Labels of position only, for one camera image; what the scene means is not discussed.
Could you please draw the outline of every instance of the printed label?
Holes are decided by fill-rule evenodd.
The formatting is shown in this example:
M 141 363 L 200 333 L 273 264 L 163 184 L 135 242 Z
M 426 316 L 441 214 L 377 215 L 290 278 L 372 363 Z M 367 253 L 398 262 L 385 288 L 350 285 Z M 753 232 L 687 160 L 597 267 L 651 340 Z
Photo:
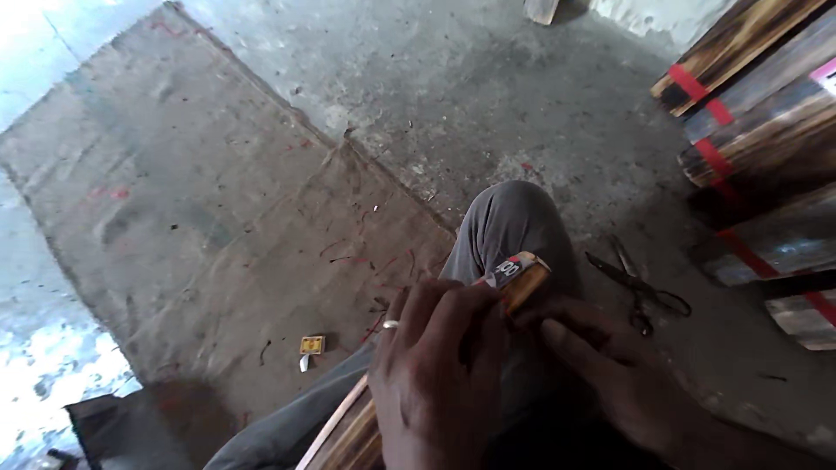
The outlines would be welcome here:
M 836 58 L 816 69 L 810 74 L 810 78 L 822 85 L 822 88 L 836 96 Z

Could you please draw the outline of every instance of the grey trousers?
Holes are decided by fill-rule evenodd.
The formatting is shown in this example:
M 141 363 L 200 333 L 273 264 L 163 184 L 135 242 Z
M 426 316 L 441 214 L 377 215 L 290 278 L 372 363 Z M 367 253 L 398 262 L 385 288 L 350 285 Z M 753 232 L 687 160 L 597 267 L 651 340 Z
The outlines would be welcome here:
M 552 269 L 537 295 L 580 298 L 581 284 L 572 246 L 551 197 L 525 181 L 508 181 L 482 192 L 467 210 L 442 278 L 470 284 L 521 251 L 539 256 Z M 320 377 L 290 404 L 239 432 L 206 465 L 206 470 L 293 468 L 319 429 L 368 370 L 367 344 Z M 503 428 L 516 423 L 531 404 L 552 396 L 572 377 L 538 353 L 536 338 L 512 337 L 502 369 Z

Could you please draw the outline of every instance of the red tape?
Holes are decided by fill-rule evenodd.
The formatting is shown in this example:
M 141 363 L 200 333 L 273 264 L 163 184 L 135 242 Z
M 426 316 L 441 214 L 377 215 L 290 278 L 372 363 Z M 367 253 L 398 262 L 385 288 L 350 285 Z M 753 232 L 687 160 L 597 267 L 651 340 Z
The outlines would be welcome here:
M 719 125 L 729 125 L 734 122 L 734 116 L 719 98 L 706 103 L 706 109 L 714 116 Z
M 720 177 L 726 178 L 734 173 L 734 167 L 726 157 L 723 156 L 722 153 L 708 140 L 708 137 L 705 139 L 698 140 L 694 147 L 700 152 L 702 155 L 703 160 L 706 161 L 708 166 L 711 167 L 712 170 Z
M 740 193 L 735 191 L 734 187 L 726 181 L 726 177 L 734 173 L 734 167 L 726 160 L 720 151 L 708 140 L 708 137 L 698 140 L 694 147 L 702 155 L 702 159 L 706 161 L 708 166 L 716 173 L 716 178 L 711 182 L 717 192 L 723 195 L 726 200 L 735 206 L 737 209 L 743 209 L 746 206 L 746 201 L 741 197 Z
M 694 78 L 694 75 L 688 73 L 685 67 L 680 64 L 671 65 L 668 69 L 668 75 L 674 80 L 676 84 L 685 91 L 688 96 L 694 101 L 702 100 L 708 96 L 708 89 Z
M 836 326 L 836 306 L 828 302 L 824 294 L 820 292 L 807 292 L 804 297 L 815 307 L 822 316 L 833 326 Z
M 685 70 L 685 67 L 682 67 L 682 65 L 671 65 L 670 69 L 668 69 L 668 76 L 670 76 L 670 78 L 674 80 L 674 83 L 678 84 L 680 88 L 682 88 L 682 91 L 685 91 L 688 96 L 694 100 L 694 102 L 702 100 L 708 96 L 708 88 L 703 86 L 700 81 L 694 78 L 694 75 L 691 75 L 687 70 Z M 734 122 L 734 116 L 731 112 L 729 112 L 729 109 L 722 101 L 720 101 L 719 98 L 715 98 L 706 103 L 706 109 L 712 116 L 714 116 L 714 119 L 716 119 L 720 125 L 728 125 Z
M 734 190 L 728 181 L 722 178 L 717 178 L 711 182 L 711 187 L 713 187 L 715 191 L 719 192 L 723 198 L 726 199 L 726 202 L 734 206 L 734 208 L 738 211 L 746 208 L 746 201 L 743 200 L 740 194 Z
M 748 246 L 730 229 L 721 230 L 717 232 L 717 236 L 722 238 L 726 245 L 731 249 L 741 261 L 743 261 L 755 274 L 761 279 L 776 278 L 781 275 L 775 268 L 763 261 L 761 257 L 757 256 L 755 252 L 749 249 Z

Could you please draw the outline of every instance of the small box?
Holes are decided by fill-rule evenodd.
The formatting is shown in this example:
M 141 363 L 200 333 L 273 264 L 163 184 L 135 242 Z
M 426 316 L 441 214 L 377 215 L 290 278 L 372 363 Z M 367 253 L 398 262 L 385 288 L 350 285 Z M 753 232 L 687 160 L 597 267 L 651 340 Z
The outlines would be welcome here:
M 305 336 L 299 346 L 299 354 L 319 355 L 325 350 L 324 336 Z

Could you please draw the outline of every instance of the stack of wooden planks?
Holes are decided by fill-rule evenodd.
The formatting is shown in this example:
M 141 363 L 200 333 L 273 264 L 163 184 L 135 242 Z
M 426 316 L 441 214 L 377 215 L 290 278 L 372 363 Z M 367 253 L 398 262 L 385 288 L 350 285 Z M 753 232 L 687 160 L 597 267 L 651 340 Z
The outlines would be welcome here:
M 717 231 L 691 256 L 722 284 L 836 268 L 835 3 L 739 0 L 651 89 L 684 121 L 689 203 Z M 836 349 L 831 297 L 767 308 L 809 349 Z

